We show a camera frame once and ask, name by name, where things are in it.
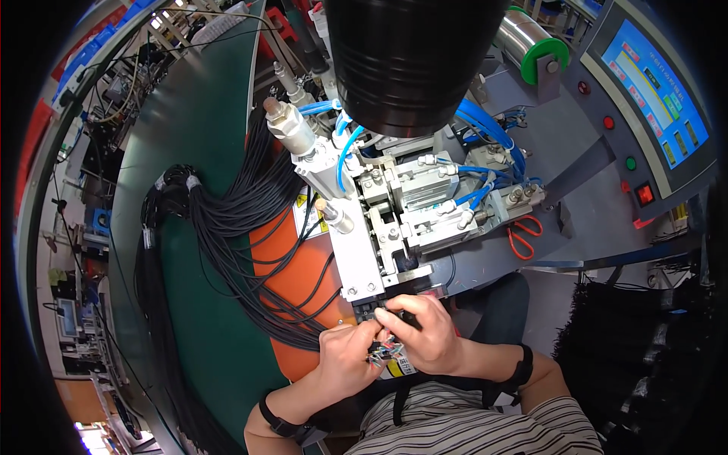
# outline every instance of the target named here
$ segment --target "striped shirt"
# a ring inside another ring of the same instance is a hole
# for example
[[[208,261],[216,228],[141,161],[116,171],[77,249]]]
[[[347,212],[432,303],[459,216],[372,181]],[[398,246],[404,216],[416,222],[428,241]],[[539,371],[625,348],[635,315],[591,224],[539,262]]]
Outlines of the striped shirt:
[[[574,398],[552,398],[523,416],[483,409],[481,395],[437,382],[412,387],[401,427],[392,421],[395,395],[388,395],[364,416],[363,437],[346,455],[603,455]]]

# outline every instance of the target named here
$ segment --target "wire spool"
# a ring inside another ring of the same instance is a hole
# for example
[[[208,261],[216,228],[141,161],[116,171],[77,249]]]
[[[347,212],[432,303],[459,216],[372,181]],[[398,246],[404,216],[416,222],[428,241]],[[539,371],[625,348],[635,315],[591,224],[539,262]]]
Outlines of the wire spool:
[[[531,85],[538,83],[537,60],[541,57],[553,54],[562,71],[569,62],[566,43],[553,38],[518,7],[505,12],[493,44],[516,64],[523,80]]]

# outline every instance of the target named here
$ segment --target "black motor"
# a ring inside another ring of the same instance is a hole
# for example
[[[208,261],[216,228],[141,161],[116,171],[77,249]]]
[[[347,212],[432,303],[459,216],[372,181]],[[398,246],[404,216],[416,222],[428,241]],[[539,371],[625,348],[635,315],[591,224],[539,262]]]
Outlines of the black motor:
[[[452,119],[508,0],[325,0],[339,97],[364,127],[396,138]]]

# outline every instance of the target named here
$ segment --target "green workbench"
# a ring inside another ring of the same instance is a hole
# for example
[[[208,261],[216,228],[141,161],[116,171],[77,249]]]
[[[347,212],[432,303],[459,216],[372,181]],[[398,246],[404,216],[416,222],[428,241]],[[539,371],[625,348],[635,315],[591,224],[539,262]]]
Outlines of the green workbench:
[[[254,4],[251,13],[259,15],[263,4]],[[258,21],[246,19],[221,39],[258,27]],[[114,196],[111,225],[116,251],[111,253],[110,281],[116,337],[173,429],[176,422],[168,398],[155,378],[146,321],[134,298],[139,212],[150,186],[176,163],[195,166],[213,194],[224,193],[232,182],[244,157],[257,35],[212,43],[201,52],[189,50],[171,65],[132,129]],[[245,421],[262,392],[288,381],[278,369],[269,339],[246,318],[236,300],[221,296],[207,283],[190,223],[168,218],[162,236],[165,284],[183,368],[208,408],[243,446]],[[214,286],[225,290],[222,279],[203,261]],[[178,452],[128,365],[124,369],[136,391],[130,405],[145,416],[166,454]]]

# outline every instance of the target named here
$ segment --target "bundle of black cables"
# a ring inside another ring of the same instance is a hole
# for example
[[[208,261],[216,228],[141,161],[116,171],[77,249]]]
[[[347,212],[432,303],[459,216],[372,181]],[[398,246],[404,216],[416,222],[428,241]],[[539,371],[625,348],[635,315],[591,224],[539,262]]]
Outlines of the bundle of black cables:
[[[286,301],[265,284],[288,265],[317,224],[308,229],[304,226],[291,249],[280,258],[259,261],[251,257],[250,249],[269,239],[290,214],[303,183],[294,173],[286,150],[274,156],[274,139],[267,129],[263,109],[251,113],[248,131],[242,168],[222,197],[207,192],[192,166],[174,165],[149,189],[141,211],[143,230],[137,248],[135,292],[149,323],[159,374],[172,399],[180,430],[197,448],[209,454],[235,453],[240,447],[200,400],[180,363],[162,271],[159,227],[165,216],[176,215],[191,222],[201,260],[204,255],[229,288],[230,293],[223,294],[237,299],[245,314],[275,340],[318,351],[318,336],[326,327],[314,318],[339,294],[337,289],[318,310],[304,313],[303,307],[314,298],[333,254],[323,264],[312,292],[300,304]],[[312,196],[309,190],[306,219],[313,206]],[[239,246],[240,237],[281,213],[281,219],[260,240]],[[252,264],[275,265],[268,274],[256,276],[247,271]]]

